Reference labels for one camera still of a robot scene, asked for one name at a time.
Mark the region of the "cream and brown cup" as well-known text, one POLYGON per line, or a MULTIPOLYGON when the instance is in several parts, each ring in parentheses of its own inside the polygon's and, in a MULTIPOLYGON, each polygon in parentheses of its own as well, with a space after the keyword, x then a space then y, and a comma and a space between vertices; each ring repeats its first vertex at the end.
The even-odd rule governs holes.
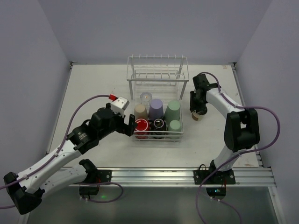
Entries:
POLYGON ((191 113, 192 119, 195 121, 201 121, 204 118, 204 115, 198 114, 196 112, 191 113))

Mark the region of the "red ceramic mug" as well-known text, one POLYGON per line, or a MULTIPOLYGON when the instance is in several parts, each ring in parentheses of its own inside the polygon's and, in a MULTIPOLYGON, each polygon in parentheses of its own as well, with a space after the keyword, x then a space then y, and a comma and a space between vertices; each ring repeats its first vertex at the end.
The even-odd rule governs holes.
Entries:
POLYGON ((137 127, 134 131, 134 137, 138 140, 148 139, 150 124, 146 119, 140 118, 135 121, 137 127))

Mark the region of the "black ceramic mug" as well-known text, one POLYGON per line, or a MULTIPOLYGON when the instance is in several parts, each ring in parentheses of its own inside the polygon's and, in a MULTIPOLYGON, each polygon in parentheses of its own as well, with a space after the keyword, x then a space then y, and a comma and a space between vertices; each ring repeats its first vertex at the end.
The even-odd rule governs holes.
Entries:
POLYGON ((154 139, 163 139, 166 129, 166 123, 163 119, 155 119, 150 124, 150 134, 154 139))

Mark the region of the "clear faceted glass cup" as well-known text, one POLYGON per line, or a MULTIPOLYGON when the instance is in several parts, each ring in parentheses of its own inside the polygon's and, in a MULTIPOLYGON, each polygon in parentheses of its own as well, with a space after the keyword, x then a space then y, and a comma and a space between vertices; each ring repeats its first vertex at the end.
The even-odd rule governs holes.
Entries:
POLYGON ((152 101, 152 94, 150 92, 142 92, 140 94, 141 104, 144 106, 149 106, 152 101))

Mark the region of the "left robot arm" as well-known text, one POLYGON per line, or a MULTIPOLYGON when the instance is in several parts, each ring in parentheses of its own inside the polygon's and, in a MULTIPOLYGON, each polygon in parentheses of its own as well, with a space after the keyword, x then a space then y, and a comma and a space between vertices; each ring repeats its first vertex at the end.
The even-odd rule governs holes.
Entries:
POLYGON ((9 172, 4 177, 4 188, 21 215, 34 210, 42 202, 46 188, 53 186, 49 178, 68 162, 80 157, 113 132, 132 136, 137 124, 135 116, 129 116, 125 124, 125 110, 129 101, 119 97, 106 104, 80 126, 67 131, 58 148, 36 164, 19 173, 9 172))

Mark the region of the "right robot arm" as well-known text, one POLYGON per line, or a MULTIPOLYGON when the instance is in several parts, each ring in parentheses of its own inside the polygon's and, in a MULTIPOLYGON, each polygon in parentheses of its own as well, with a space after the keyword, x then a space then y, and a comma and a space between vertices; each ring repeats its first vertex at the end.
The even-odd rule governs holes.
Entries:
POLYGON ((255 109, 244 109, 230 98, 218 82, 210 83, 206 73, 193 77, 194 90, 190 92, 190 112, 194 120, 207 113, 211 104, 225 118, 224 148, 209 167, 200 165, 193 172, 194 183, 235 184, 232 167, 242 152, 260 141, 258 114, 255 109))

